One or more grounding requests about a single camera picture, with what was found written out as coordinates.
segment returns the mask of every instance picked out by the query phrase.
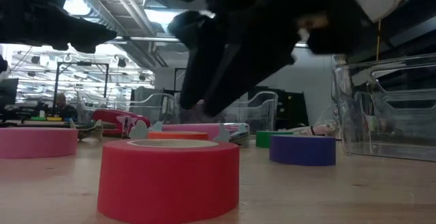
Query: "red tape roll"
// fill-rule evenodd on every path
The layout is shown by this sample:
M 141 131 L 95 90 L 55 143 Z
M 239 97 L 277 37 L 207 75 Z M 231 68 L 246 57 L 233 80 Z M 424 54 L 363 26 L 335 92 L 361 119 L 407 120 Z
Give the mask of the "red tape roll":
M 98 211 L 128 223 L 186 223 L 239 201 L 239 147 L 194 140 L 124 140 L 103 147 Z
M 27 159 L 72 155 L 77 149 L 76 129 L 1 128 L 0 159 Z
M 148 139 L 208 140 L 209 135 L 192 131 L 150 131 Z

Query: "wooden table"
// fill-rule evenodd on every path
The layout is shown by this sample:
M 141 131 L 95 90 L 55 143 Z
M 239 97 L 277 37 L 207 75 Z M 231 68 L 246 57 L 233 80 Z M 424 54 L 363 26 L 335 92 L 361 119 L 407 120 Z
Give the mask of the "wooden table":
M 71 157 L 0 159 L 0 223 L 119 223 L 97 213 L 102 147 Z M 240 204 L 200 223 L 436 223 L 436 163 L 344 155 L 336 167 L 240 151 Z

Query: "roll of tape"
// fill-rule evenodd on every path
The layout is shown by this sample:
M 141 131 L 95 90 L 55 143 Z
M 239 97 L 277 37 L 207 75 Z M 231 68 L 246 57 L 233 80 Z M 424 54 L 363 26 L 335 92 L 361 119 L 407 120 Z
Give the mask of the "roll of tape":
M 256 146 L 261 148 L 270 147 L 270 138 L 272 135 L 292 135 L 292 132 L 279 132 L 279 131 L 257 131 L 256 132 Z
M 0 129 L 0 159 L 28 159 L 72 155 L 78 130 L 15 127 Z
M 219 135 L 219 123 L 207 123 L 207 124 L 184 124 L 184 125 L 163 125 L 164 131 L 195 131 L 204 132 L 209 135 L 208 140 L 213 140 Z M 238 130 L 238 124 L 225 125 L 227 130 L 235 132 Z
M 148 139 L 184 139 L 184 140 L 207 140 L 209 135 L 203 132 L 193 131 L 150 131 Z
M 127 223 L 187 223 L 238 205 L 239 147 L 200 140 L 124 140 L 103 147 L 97 208 Z
M 336 164 L 336 139 L 324 136 L 273 135 L 270 160 L 303 166 Z

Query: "wall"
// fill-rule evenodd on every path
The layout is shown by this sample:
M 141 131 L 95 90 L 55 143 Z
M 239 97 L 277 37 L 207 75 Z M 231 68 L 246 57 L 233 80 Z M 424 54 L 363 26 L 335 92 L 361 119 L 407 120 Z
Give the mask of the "wall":
M 310 50 L 295 49 L 296 63 L 289 65 L 267 78 L 259 85 L 288 92 L 305 94 L 307 115 L 310 124 L 314 124 L 322 112 L 331 104 L 332 56 L 315 56 Z M 174 68 L 160 68 L 155 72 L 156 89 L 174 89 Z M 183 71 L 177 74 L 177 90 L 181 90 Z

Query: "clear plastic bin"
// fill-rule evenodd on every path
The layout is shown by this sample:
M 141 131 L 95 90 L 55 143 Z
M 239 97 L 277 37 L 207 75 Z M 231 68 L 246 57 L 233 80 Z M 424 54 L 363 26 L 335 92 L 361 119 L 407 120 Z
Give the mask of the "clear plastic bin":
M 250 131 L 274 130 L 279 96 L 274 92 L 260 92 L 249 101 L 235 101 L 223 112 L 209 118 L 202 112 L 202 101 L 191 110 L 180 107 L 180 93 L 175 95 L 178 122 L 191 123 L 247 123 Z
M 346 65 L 334 78 L 346 152 L 436 161 L 435 54 Z
M 89 123 L 93 112 L 100 108 L 133 112 L 147 117 L 151 124 L 157 121 L 172 124 L 177 120 L 174 96 L 165 93 L 152 94 L 144 101 L 106 99 L 83 92 L 77 92 L 77 97 L 79 123 Z

